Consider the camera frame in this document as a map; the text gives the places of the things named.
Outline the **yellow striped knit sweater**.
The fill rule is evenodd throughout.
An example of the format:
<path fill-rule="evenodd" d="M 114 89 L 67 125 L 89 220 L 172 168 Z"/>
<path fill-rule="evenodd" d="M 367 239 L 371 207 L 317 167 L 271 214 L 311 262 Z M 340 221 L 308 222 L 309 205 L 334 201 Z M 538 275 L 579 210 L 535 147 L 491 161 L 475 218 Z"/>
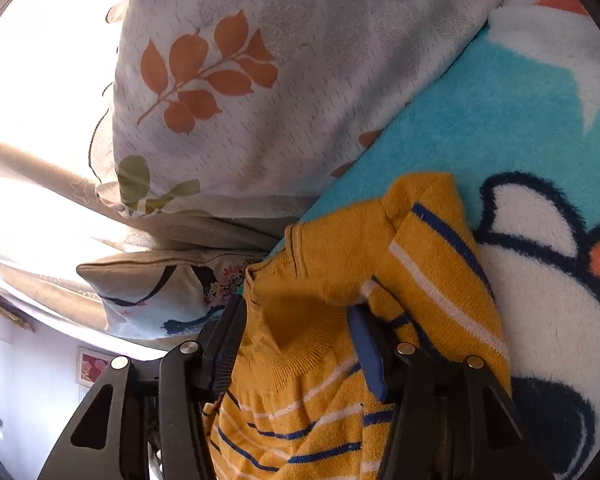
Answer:
<path fill-rule="evenodd" d="M 367 387 L 347 310 L 367 304 L 400 341 L 480 356 L 503 386 L 494 296 L 449 174 L 407 174 L 384 196 L 286 229 L 247 269 L 247 325 L 208 427 L 222 479 L 370 479 L 392 417 Z"/>

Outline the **framed flower picture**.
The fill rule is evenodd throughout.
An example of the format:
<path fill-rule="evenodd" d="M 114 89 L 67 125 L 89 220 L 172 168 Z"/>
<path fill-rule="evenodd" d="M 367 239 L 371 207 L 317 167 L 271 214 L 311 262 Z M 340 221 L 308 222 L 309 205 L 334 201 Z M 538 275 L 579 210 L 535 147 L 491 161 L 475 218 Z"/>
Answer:
<path fill-rule="evenodd" d="M 76 382 L 83 387 L 91 387 L 106 370 L 112 356 L 91 348 L 78 348 Z"/>

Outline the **woman silhouette print pillow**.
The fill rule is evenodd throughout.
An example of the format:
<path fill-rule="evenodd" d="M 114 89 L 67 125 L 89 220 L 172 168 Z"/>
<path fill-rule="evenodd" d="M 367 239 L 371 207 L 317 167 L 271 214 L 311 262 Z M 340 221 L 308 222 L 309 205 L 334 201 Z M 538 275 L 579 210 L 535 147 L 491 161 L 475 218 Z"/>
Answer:
<path fill-rule="evenodd" d="M 197 248 L 129 252 L 76 267 L 102 300 L 106 332 L 154 340 L 196 335 L 222 314 L 263 252 Z"/>

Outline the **turquoise star fleece blanket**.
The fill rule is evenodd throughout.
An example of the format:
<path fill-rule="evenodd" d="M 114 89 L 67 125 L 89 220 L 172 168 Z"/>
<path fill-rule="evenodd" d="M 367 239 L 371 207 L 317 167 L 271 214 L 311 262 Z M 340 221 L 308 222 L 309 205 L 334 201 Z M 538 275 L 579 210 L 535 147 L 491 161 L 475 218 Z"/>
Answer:
<path fill-rule="evenodd" d="M 600 31 L 579 0 L 504 0 L 308 218 L 415 171 L 455 178 L 536 448 L 600 479 Z"/>

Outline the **floral leaf print pillow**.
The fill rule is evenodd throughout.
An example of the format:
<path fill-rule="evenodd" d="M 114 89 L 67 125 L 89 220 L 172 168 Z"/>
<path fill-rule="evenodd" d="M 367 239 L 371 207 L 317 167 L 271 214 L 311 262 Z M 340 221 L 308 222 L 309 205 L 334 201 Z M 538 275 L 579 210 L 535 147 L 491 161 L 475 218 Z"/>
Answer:
<path fill-rule="evenodd" d="M 503 0 L 129 0 L 106 205 L 304 214 Z"/>

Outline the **beige sheer curtain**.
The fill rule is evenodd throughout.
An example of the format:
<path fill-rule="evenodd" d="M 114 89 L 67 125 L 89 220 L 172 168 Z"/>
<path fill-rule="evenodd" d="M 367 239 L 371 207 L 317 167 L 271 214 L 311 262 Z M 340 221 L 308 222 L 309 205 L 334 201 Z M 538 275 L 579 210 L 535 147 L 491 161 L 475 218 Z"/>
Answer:
<path fill-rule="evenodd" d="M 283 218 L 131 220 L 97 196 L 112 170 L 106 95 L 119 0 L 0 0 L 0 295 L 71 337 L 117 349 L 81 263 L 197 248 L 263 252 Z"/>

